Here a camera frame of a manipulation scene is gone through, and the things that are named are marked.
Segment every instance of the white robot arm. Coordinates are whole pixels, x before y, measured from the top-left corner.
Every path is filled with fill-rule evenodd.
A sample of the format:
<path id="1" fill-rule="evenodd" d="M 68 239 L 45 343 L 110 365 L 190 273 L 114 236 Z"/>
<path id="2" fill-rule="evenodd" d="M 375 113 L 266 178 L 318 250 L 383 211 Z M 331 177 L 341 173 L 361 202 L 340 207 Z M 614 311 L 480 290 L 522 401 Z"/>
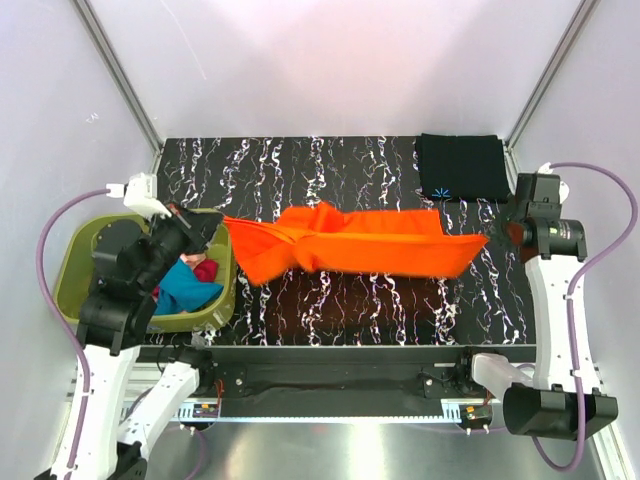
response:
<path id="1" fill-rule="evenodd" d="M 467 363 L 469 380 L 503 403 L 511 433 L 575 440 L 578 402 L 584 401 L 587 437 L 617 418 L 618 405 L 601 394 L 591 359 L 579 275 L 587 257 L 585 234 L 580 222 L 560 218 L 567 194 L 557 175 L 520 174 L 502 225 L 520 247 L 531 285 L 537 344 L 533 378 L 501 355 L 479 353 Z"/>
<path id="2" fill-rule="evenodd" d="M 208 248 L 223 218 L 162 205 L 155 199 L 155 181 L 154 175 L 139 174 L 127 186 L 108 185 L 111 196 L 124 197 L 125 205 L 149 220 L 150 231 L 118 220 L 99 235 L 93 251 L 99 281 L 81 307 L 76 334 L 89 365 L 90 389 L 79 368 L 62 443 L 52 468 L 38 480 L 144 478 L 149 454 L 180 404 L 200 386 L 208 391 L 214 385 L 211 352 L 178 349 L 159 382 L 119 424 L 124 392 L 156 307 L 151 293 L 182 253 Z"/>

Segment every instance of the black and white marble surface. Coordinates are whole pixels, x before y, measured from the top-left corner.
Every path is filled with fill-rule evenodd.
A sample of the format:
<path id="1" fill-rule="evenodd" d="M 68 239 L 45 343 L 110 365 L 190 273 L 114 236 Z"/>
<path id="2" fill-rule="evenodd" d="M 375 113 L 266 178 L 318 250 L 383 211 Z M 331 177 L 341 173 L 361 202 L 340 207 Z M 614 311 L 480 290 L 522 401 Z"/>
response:
<path id="1" fill-rule="evenodd" d="M 273 222 L 292 205 L 342 211 L 438 208 L 445 232 L 486 233 L 501 205 L 421 195 L 413 137 L 169 139 L 158 196 Z M 515 251 L 490 241 L 459 278 L 307 274 L 262 287 L 238 275 L 236 311 L 210 344 L 535 343 L 533 306 Z M 166 341 L 155 336 L 151 342 Z"/>

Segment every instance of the white wall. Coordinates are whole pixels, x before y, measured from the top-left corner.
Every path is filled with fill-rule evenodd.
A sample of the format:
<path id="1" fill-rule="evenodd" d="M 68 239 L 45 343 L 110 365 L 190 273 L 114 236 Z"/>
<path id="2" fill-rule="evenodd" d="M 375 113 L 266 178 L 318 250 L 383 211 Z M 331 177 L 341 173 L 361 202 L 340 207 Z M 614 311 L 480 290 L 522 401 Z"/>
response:
<path id="1" fill-rule="evenodd" d="M 50 466 L 75 356 L 35 276 L 40 229 L 64 202 L 148 170 L 152 154 L 71 2 L 2 3 L 0 15 L 0 475 Z M 95 199 L 54 228 L 51 284 L 73 230 L 119 210 Z"/>
<path id="2" fill-rule="evenodd" d="M 579 0 L 92 0 L 160 135 L 506 135 Z"/>
<path id="3" fill-rule="evenodd" d="M 516 147 L 523 170 L 577 161 L 609 168 L 640 196 L 640 2 L 601 2 Z M 572 188 L 566 218 L 585 225 L 590 255 L 625 228 L 630 208 L 597 173 L 557 170 Z M 607 392 L 618 397 L 619 425 L 640 474 L 640 231 L 586 277 L 593 358 Z"/>

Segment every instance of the metal floor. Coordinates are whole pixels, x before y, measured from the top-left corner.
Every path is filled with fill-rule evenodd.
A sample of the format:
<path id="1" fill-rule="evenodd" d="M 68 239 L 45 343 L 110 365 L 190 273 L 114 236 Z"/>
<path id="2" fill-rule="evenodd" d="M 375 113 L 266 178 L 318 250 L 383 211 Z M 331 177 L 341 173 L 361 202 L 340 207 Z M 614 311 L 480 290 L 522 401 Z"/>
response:
<path id="1" fill-rule="evenodd" d="M 211 480 L 601 480 L 591 441 L 576 472 L 557 473 L 530 438 L 508 433 L 447 434 L 424 428 L 453 425 L 318 425 L 218 423 L 207 431 L 208 459 L 197 479 Z M 147 478 L 187 478 L 198 461 L 198 440 L 166 432 L 156 444 Z M 548 454 L 567 462 L 575 445 L 546 441 Z"/>

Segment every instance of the red cloth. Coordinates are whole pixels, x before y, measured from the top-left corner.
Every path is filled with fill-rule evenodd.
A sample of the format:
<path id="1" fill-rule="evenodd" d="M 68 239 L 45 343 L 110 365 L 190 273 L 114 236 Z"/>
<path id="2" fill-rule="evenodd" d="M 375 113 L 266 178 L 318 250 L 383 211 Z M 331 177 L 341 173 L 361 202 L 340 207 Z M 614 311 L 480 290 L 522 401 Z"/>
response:
<path id="1" fill-rule="evenodd" d="M 205 258 L 198 266 L 193 270 L 196 278 L 202 283 L 214 283 L 216 281 L 216 275 L 218 273 L 218 263 L 210 258 Z M 156 287 L 153 290 L 153 296 L 157 297 L 160 292 L 160 287 Z"/>

